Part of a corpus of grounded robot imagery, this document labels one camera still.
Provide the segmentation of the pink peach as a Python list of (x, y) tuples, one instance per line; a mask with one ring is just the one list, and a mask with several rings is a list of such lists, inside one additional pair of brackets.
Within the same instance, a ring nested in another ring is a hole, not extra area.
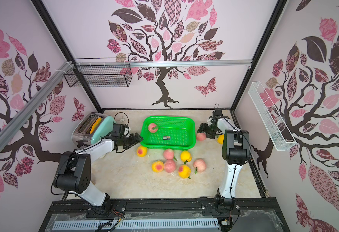
[(195, 169), (195, 174), (197, 174), (204, 172), (207, 168), (207, 165), (203, 159), (197, 159), (194, 161), (193, 167)]
[(204, 141), (204, 140), (206, 140), (206, 138), (207, 138), (207, 136), (206, 136), (206, 134), (205, 133), (197, 133), (196, 134), (196, 140), (197, 141)]
[(177, 160), (176, 157), (175, 157), (175, 152), (173, 149), (166, 149), (164, 152), (163, 152), (163, 157), (167, 160)]
[(164, 170), (167, 173), (173, 173), (176, 170), (176, 163), (174, 160), (166, 160), (164, 163)]
[(149, 126), (148, 126), (148, 130), (151, 133), (157, 132), (158, 129), (159, 129), (159, 126), (157, 126), (155, 123), (150, 123)]

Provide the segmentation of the yellow red peach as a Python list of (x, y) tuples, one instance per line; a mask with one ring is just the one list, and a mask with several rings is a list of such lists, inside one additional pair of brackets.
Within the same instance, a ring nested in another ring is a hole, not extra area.
[(191, 169), (186, 164), (181, 165), (179, 170), (178, 170), (178, 174), (183, 179), (186, 179), (186, 178), (190, 179)]
[(147, 152), (148, 152), (148, 148), (144, 146), (139, 146), (136, 150), (136, 155), (138, 157), (145, 157), (147, 155)]
[(153, 162), (152, 170), (155, 173), (162, 172), (164, 170), (164, 163), (162, 161), (160, 161), (160, 160), (157, 160), (157, 161)]

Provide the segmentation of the pink peach front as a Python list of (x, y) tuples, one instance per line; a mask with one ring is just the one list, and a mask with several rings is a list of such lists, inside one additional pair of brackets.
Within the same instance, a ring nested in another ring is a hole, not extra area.
[(149, 126), (148, 126), (148, 130), (151, 133), (157, 132), (158, 129), (159, 129), (159, 126), (157, 126), (155, 123), (150, 123)]

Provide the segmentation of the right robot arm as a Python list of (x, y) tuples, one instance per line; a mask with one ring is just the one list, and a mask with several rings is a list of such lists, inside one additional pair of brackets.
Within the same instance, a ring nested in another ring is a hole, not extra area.
[(235, 205), (236, 186), (243, 166), (251, 158), (249, 132), (243, 131), (232, 124), (232, 120), (224, 116), (210, 117), (206, 123), (201, 123), (198, 133), (204, 133), (207, 138), (215, 139), (222, 135), (222, 158), (225, 161), (225, 172), (222, 183), (214, 197), (214, 207), (233, 208)]

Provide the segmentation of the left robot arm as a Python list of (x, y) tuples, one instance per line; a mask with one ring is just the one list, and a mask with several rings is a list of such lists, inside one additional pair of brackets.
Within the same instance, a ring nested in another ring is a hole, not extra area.
[(101, 207), (108, 202), (109, 196), (92, 183), (91, 165), (107, 153), (123, 151), (143, 141), (138, 133), (127, 136), (104, 136), (91, 146), (62, 154), (52, 183), (54, 188), (75, 194), (92, 206)]

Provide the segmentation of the green plastic basket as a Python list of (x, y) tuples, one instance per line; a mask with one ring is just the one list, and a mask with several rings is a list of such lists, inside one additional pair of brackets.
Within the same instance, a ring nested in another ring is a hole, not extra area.
[[(149, 132), (150, 123), (159, 126), (157, 132)], [(140, 136), (141, 145), (149, 149), (189, 150), (196, 144), (196, 125), (191, 118), (151, 116), (144, 120)]]

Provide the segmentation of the mint and steel toaster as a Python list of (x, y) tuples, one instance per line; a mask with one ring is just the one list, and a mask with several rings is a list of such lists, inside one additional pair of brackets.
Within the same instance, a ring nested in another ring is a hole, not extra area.
[(77, 148), (86, 148), (99, 142), (112, 131), (114, 119), (100, 113), (90, 113), (72, 133), (72, 142)]

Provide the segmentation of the back aluminium rail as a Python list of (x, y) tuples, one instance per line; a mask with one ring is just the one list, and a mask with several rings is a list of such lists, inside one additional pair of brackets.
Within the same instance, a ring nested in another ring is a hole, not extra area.
[(214, 61), (138, 61), (138, 62), (79, 62), (76, 66), (111, 66), (124, 67), (191, 67), (191, 66), (251, 66), (252, 60), (214, 60)]

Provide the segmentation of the aluminium rail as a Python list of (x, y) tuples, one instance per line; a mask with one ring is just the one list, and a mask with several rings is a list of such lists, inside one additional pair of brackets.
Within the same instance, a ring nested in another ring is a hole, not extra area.
[(124, 67), (191, 67), (191, 66), (251, 66), (252, 60), (214, 60), (214, 61), (138, 61), (138, 62), (79, 62), (76, 66), (111, 66)]
[(50, 80), (43, 85), (34, 97), (24, 106), (24, 108), (16, 114), (16, 116), (6, 125), (6, 127), (0, 132), (0, 152), (10, 142), (10, 140), (16, 135), (17, 131), (24, 125), (24, 123), (32, 116), (46, 97), (52, 92), (57, 84), (63, 79), (64, 73), (72, 68), (72, 62), (65, 62), (56, 73), (50, 78)]

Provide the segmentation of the left aluminium rail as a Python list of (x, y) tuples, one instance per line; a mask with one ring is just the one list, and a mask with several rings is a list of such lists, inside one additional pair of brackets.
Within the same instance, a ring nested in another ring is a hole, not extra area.
[(16, 116), (6, 125), (6, 127), (0, 132), (0, 152), (10, 142), (10, 140), (16, 135), (17, 131), (24, 125), (24, 123), (32, 116), (46, 97), (52, 92), (57, 84), (63, 79), (64, 73), (72, 68), (72, 62), (65, 62), (56, 73), (50, 78), (50, 80), (43, 85), (34, 97), (24, 106), (24, 108), (16, 114)]

